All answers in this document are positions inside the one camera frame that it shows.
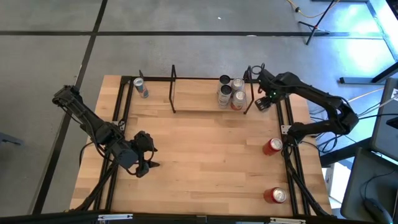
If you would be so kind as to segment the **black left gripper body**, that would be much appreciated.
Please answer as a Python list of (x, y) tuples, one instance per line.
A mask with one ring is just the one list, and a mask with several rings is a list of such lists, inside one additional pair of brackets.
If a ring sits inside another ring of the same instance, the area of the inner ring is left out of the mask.
[(136, 145), (136, 153), (138, 155), (138, 167), (136, 168), (135, 175), (136, 177), (141, 178), (149, 172), (146, 162), (152, 160), (154, 153), (151, 153), (151, 156), (148, 159), (145, 159), (144, 154), (147, 152), (148, 147), (151, 144), (154, 145), (154, 142), (150, 134), (144, 131), (139, 131), (134, 136), (134, 142)]

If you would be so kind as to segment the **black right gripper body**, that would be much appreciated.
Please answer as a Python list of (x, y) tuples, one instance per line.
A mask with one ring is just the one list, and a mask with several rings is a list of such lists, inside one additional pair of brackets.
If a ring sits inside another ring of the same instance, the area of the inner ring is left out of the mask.
[(259, 111), (265, 111), (275, 103), (274, 95), (266, 95), (254, 101)]

